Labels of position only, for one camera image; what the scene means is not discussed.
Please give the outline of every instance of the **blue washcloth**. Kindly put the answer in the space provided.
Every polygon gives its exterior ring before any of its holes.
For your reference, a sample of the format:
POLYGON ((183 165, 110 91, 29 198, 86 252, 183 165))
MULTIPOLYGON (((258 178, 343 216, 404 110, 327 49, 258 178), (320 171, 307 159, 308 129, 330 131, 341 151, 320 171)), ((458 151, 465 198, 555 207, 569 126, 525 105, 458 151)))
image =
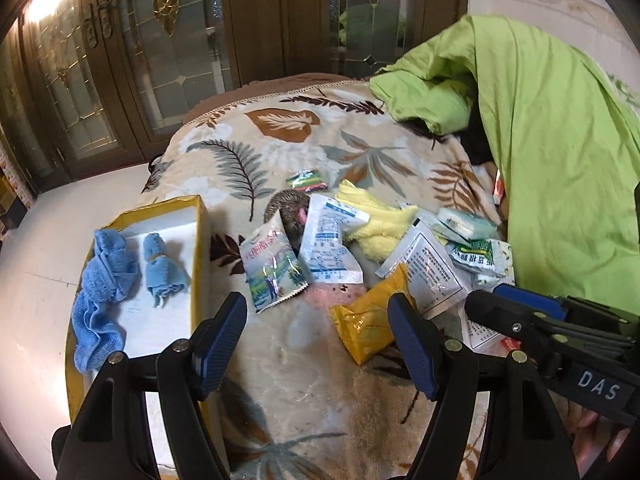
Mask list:
POLYGON ((107 356, 124 348, 122 330, 109 318, 111 303, 124 300, 138 276, 136 253, 114 229, 95 233, 94 257, 82 271, 81 289, 74 301, 71 324, 78 344, 74 363, 80 373, 97 370, 107 356))
POLYGON ((154 297, 154 306, 160 298, 166 298, 172 292, 180 292, 189 285, 189 277, 182 268, 164 253, 164 240, 158 233, 148 234, 143 248, 145 260, 146 288, 154 297))

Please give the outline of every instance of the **leaf-patterned blanket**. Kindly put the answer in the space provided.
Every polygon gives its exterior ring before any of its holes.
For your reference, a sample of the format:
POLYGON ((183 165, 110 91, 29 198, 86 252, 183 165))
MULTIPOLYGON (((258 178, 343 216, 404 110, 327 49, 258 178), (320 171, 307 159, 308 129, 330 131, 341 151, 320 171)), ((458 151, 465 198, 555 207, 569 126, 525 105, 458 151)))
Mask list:
MULTIPOLYGON (((248 99, 185 124, 139 205, 201 195, 212 221, 211 301, 232 290, 250 298, 238 245, 262 223, 286 178, 310 168, 325 170, 332 184, 347 178, 389 204, 452 206, 499 222, 493 183, 470 166, 455 138, 439 143, 415 135, 392 120, 366 83, 352 81, 248 99)), ((375 268, 361 263, 366 274, 375 268)), ((395 346, 359 367, 327 314, 301 297, 249 313, 222 389, 233 478, 403 475, 432 411, 395 346)), ((463 479, 473 477, 478 460, 484 397, 476 411, 463 479)))

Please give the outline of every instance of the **green blanket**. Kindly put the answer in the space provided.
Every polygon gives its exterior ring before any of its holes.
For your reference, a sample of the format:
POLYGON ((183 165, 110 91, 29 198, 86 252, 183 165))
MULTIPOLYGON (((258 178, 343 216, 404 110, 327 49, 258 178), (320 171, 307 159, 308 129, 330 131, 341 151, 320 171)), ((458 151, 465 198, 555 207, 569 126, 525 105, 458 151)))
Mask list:
POLYGON ((461 85, 477 81, 519 286, 640 314, 640 121, 594 60, 524 23, 465 16, 384 70, 370 87, 393 117, 441 132, 468 116, 475 88, 461 85))

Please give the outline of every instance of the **white lettering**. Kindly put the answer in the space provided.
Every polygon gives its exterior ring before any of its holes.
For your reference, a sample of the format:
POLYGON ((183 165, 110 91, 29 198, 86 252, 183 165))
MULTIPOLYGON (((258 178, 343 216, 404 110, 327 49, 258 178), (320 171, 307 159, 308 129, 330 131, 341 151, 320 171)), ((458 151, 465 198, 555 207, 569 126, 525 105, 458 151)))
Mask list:
POLYGON ((582 377, 580 378, 580 381, 578 381, 578 386, 582 388, 584 388, 585 386, 589 386, 589 383, 592 379, 593 374, 590 371, 585 370, 585 372, 582 374, 582 377))
POLYGON ((607 400, 613 400, 616 398, 616 392, 620 389, 620 385, 619 384, 614 384, 612 387, 610 387, 609 389, 609 393, 607 395, 604 396, 605 399, 607 400))
POLYGON ((604 379, 601 379, 601 380, 598 382, 598 384, 596 384, 596 385, 591 389, 591 391, 592 391, 592 392, 597 392, 597 393, 598 393, 598 395, 601 395, 601 394, 602 394, 602 389, 603 389, 603 388, 604 388, 604 379))

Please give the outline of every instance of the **floor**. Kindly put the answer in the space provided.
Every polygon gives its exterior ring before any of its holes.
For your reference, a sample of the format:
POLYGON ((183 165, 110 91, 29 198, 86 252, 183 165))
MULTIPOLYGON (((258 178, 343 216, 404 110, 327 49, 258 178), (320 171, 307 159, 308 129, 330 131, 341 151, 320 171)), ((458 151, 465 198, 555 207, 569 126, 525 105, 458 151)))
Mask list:
POLYGON ((0 422, 41 480, 53 480, 50 440, 69 423, 66 330, 94 229, 136 205, 146 165, 46 192, 0 252, 0 422))

